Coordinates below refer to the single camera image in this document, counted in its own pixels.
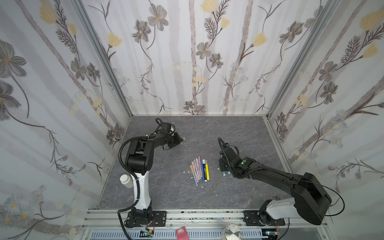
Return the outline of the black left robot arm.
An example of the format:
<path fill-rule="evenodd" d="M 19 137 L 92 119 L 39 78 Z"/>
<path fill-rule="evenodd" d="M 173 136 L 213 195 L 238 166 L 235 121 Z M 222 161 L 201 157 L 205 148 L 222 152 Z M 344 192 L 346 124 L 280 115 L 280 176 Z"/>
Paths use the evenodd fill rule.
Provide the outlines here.
<path fill-rule="evenodd" d="M 158 126 L 154 132 L 126 140 L 118 151 L 119 163 L 127 172 L 120 177 L 120 182 L 127 188 L 133 188 L 135 194 L 131 206 L 118 210 L 123 228 L 155 226 L 149 193 L 149 172 L 153 166 L 155 148 L 167 145 L 170 150 L 183 142 L 174 124 L 163 122 L 160 118 L 155 121 Z"/>

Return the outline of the yellow highlighter marker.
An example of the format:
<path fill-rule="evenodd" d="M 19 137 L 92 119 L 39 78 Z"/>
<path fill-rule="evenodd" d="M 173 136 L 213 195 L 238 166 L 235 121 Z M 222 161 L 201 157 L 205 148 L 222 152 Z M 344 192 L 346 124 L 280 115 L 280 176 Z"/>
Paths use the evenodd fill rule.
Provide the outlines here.
<path fill-rule="evenodd" d="M 210 179 L 210 175 L 209 175 L 209 167 L 208 167 L 208 161 L 207 160 L 204 160 L 204 165 L 205 165 L 205 171 L 206 171 L 206 182 Z"/>

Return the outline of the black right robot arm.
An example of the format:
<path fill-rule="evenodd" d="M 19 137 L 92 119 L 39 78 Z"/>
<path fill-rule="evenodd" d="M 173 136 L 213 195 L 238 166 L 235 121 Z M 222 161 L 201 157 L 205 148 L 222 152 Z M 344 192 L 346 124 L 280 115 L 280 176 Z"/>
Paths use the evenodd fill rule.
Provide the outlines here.
<path fill-rule="evenodd" d="M 254 212 L 245 215 L 245 222 L 251 226 L 270 226 L 285 218 L 301 218 L 319 226 L 325 217 L 332 198 L 327 193 L 329 187 L 322 185 L 310 174 L 292 174 L 268 167 L 255 159 L 241 158 L 239 149 L 218 138 L 220 146 L 220 170 L 229 171 L 237 179 L 261 181 L 289 194 L 285 200 L 266 200 Z"/>

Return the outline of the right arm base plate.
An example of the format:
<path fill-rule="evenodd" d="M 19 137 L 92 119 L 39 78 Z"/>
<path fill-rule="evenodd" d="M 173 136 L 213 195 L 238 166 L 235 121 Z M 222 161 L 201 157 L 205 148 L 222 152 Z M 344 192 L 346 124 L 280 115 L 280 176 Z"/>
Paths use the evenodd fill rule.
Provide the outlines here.
<path fill-rule="evenodd" d="M 243 211 L 244 218 L 243 221 L 246 223 L 248 227 L 277 227 L 277 226 L 285 226 L 286 222 L 284 219 L 274 220 L 270 217 L 266 212 L 263 211 Z"/>

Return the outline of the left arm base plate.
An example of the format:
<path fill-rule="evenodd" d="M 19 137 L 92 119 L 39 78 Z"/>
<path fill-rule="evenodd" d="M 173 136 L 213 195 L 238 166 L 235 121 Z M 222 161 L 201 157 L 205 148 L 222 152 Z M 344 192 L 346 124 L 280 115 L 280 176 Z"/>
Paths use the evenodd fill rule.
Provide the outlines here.
<path fill-rule="evenodd" d="M 132 210 L 128 213 L 124 226 L 133 227 L 165 227 L 167 220 L 166 211 Z"/>

